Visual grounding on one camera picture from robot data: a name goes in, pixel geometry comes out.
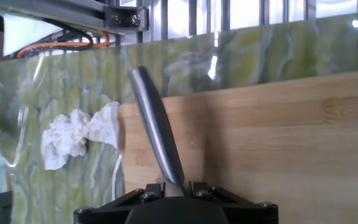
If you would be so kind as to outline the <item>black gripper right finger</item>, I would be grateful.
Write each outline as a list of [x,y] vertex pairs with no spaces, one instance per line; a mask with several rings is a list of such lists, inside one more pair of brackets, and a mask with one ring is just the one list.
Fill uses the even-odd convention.
[[217,205],[228,223],[278,224],[278,205],[254,203],[222,187],[206,182],[190,182],[191,198]]

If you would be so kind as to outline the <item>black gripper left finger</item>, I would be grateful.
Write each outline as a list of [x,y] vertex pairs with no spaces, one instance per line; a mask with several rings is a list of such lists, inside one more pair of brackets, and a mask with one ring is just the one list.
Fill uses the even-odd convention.
[[130,212],[137,206],[165,197],[165,183],[147,184],[135,189],[99,208],[81,207],[73,212],[74,223],[104,224],[125,223]]

